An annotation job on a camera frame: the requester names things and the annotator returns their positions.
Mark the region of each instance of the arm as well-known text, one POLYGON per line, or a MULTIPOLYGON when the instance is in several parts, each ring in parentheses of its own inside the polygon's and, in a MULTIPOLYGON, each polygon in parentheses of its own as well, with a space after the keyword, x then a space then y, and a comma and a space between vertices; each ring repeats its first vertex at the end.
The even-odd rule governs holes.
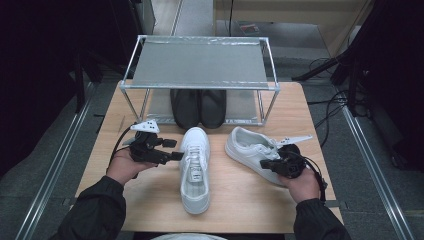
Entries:
POLYGON ((319 186, 312 170, 304 169, 295 179, 278 177, 297 203, 293 227, 296 239, 351 239, 339 219, 318 199, 319 186))
POLYGON ((81 192, 52 239, 115 239, 126 216, 124 185, 154 166, 157 164, 134 162, 129 149, 118 151, 106 176, 81 192))

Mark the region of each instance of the wooden table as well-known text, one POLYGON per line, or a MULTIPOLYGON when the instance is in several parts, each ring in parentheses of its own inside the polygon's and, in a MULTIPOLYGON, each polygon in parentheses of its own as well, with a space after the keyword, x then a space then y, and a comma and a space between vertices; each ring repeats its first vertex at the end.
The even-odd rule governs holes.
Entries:
MULTIPOLYGON (((141 102, 144 90, 130 97, 141 102)), ((263 93, 263 98, 272 92, 263 93)), ((108 166, 111 151, 122 131, 134 122, 130 108, 119 87, 116 89, 102 128, 94 145, 76 196, 96 183, 108 166)), ((178 151, 184 130, 176 125, 160 125, 161 138, 178 141, 178 151)), ((211 203, 200 215, 187 213, 181 202, 180 171, 178 162, 168 162, 139 174, 125 186, 127 218, 124 231, 153 232, 206 232, 206 233, 291 233, 295 220, 295 202, 285 188, 269 183, 250 168, 229 158, 224 150, 225 141, 234 125, 218 129, 205 129, 211 145, 209 162, 211 203)), ((311 120, 302 86, 298 83, 281 83, 269 120, 262 127, 245 127, 270 138, 312 134, 313 139, 300 142, 301 153, 321 168, 327 181, 328 200, 335 200, 324 158, 311 120)), ((124 140, 134 136, 129 132, 124 140)), ((342 220, 338 208, 331 209, 342 220)))
MULTIPOLYGON (((214 0, 214 26, 216 20, 229 21, 231 2, 214 0)), ((371 0, 235 0, 231 19, 317 25, 330 56, 335 57, 371 7, 371 0)))

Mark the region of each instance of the metal shoe rack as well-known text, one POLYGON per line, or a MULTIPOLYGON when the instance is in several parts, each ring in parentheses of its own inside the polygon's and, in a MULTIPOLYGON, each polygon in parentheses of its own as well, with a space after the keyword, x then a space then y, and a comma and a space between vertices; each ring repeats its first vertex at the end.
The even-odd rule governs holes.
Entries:
POLYGON ((265 37, 140 35, 120 89, 137 122, 159 124, 175 123, 169 89, 227 90, 224 124, 254 126, 265 125, 280 92, 265 37), (269 81, 265 59, 272 68, 269 81), (262 91, 273 93, 269 101, 262 91))

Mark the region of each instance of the table surface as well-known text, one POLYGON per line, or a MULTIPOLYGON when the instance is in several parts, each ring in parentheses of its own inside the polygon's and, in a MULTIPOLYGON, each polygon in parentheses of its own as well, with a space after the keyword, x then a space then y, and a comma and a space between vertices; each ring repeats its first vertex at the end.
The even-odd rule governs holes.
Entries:
MULTIPOLYGON (((137 90, 129 96, 141 102, 144 96, 137 90)), ((262 98, 270 99, 273 92, 263 91, 262 98)), ((113 95, 97 141, 82 176, 76 196, 96 183, 104 174, 111 151, 122 132, 134 122, 134 115, 119 87, 113 95)), ((185 130, 176 125, 159 125, 161 138, 178 141, 178 151, 185 130)), ((206 129, 211 146, 209 162, 209 209, 199 215, 187 213, 181 202, 178 162, 168 162, 138 175, 125 186, 127 218, 124 231, 206 232, 206 233, 291 233, 296 216, 296 203, 287 189, 273 185, 250 168, 228 157, 225 142, 234 125, 206 129)), ((312 134, 313 139, 298 143, 302 155, 314 160, 328 183, 328 200, 335 200, 324 157, 319 146, 302 86, 281 83, 281 92, 265 126, 244 126, 270 138, 312 134)), ((124 141, 133 137, 130 131, 124 141)), ((342 220, 339 208, 331 208, 342 220)))

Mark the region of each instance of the white object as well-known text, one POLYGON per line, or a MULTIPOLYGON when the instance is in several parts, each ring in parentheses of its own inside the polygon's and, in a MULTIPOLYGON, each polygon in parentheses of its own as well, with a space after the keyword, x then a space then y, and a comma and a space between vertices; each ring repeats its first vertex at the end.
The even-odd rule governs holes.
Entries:
POLYGON ((205 131, 198 127, 190 128, 181 142, 180 152, 184 152, 180 161, 180 192, 184 209, 191 214, 203 213, 208 209, 210 201, 210 146, 205 131))
POLYGON ((284 186, 278 180, 278 174, 269 169, 262 169, 261 160, 280 159, 278 149, 284 145, 300 142, 312 138, 309 136, 285 138, 277 142, 267 136, 249 131, 241 127, 235 127, 230 133, 227 143, 225 144, 225 152, 232 159, 246 165, 268 181, 280 186, 284 186))
POLYGON ((297 142, 302 142, 305 140, 309 140, 312 138, 312 135, 306 135, 306 136, 299 136, 299 137, 286 137, 283 140, 277 142, 277 146, 280 148, 284 145, 288 145, 288 144, 294 144, 297 142))
POLYGON ((134 124, 130 127, 131 130, 150 132, 150 133, 159 133, 159 127, 156 123, 156 120, 145 121, 139 124, 134 124))
POLYGON ((227 240, 226 238, 202 233, 171 233, 152 240, 227 240))

